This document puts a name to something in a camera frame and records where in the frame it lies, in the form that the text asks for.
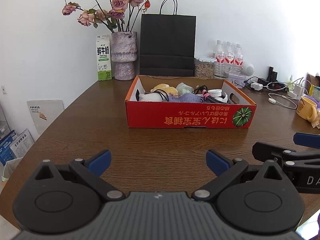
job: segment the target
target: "white trash bag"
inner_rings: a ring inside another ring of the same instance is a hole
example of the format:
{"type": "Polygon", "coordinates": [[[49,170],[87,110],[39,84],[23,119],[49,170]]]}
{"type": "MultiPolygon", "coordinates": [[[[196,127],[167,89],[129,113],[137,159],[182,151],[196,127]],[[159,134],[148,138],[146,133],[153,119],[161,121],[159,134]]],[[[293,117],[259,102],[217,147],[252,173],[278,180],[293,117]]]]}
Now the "white trash bag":
{"type": "Polygon", "coordinates": [[[22,160],[22,158],[18,158],[18,159],[13,159],[11,161],[7,161],[5,163],[3,173],[1,176],[2,181],[7,181],[11,177],[12,173],[17,168],[17,166],[19,165],[21,160],[22,160]]]}

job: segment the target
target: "white speaker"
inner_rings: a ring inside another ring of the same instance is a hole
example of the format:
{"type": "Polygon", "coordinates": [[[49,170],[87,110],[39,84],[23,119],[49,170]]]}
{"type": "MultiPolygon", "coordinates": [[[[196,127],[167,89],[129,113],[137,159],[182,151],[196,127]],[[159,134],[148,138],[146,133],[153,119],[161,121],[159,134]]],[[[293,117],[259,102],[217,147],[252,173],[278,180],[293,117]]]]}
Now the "white speaker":
{"type": "Polygon", "coordinates": [[[241,72],[245,76],[252,76],[254,73],[254,66],[251,63],[243,62],[241,72]]]}

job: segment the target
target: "mug handle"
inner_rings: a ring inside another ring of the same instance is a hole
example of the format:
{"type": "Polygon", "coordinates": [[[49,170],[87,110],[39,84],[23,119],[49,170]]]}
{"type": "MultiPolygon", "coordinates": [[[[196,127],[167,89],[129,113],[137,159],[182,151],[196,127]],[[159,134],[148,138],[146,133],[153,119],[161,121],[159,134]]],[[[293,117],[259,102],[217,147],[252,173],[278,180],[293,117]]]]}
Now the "mug handle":
{"type": "Polygon", "coordinates": [[[312,116],[311,117],[307,117],[307,120],[309,122],[314,122],[316,120],[316,118],[317,118],[317,115],[318,115],[318,113],[317,113],[316,108],[314,106],[312,106],[312,116]]]}

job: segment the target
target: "paper bag handle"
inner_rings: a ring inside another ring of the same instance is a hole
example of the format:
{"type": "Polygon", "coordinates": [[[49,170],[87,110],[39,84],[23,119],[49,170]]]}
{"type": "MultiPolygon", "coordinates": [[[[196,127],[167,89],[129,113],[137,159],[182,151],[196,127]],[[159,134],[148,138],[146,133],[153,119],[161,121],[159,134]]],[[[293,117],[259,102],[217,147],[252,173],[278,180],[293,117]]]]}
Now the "paper bag handle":
{"type": "MultiPolygon", "coordinates": [[[[162,4],[161,4],[161,7],[160,7],[160,13],[161,14],[161,10],[162,10],[162,7],[164,6],[164,4],[167,2],[167,0],[163,0],[162,4]]],[[[178,10],[178,1],[177,0],[173,0],[174,2],[174,10],[173,10],[173,15],[177,15],[177,10],[178,10]]]]}

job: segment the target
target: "green pumpkin illustration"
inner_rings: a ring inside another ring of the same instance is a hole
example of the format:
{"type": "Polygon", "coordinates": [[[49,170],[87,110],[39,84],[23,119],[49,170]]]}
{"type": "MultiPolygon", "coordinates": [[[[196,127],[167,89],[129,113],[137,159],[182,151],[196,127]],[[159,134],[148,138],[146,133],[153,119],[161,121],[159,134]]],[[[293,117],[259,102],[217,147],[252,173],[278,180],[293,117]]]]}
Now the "green pumpkin illustration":
{"type": "Polygon", "coordinates": [[[251,115],[252,110],[249,107],[243,107],[235,113],[232,123],[236,127],[244,126],[247,122],[249,122],[251,115]]]}

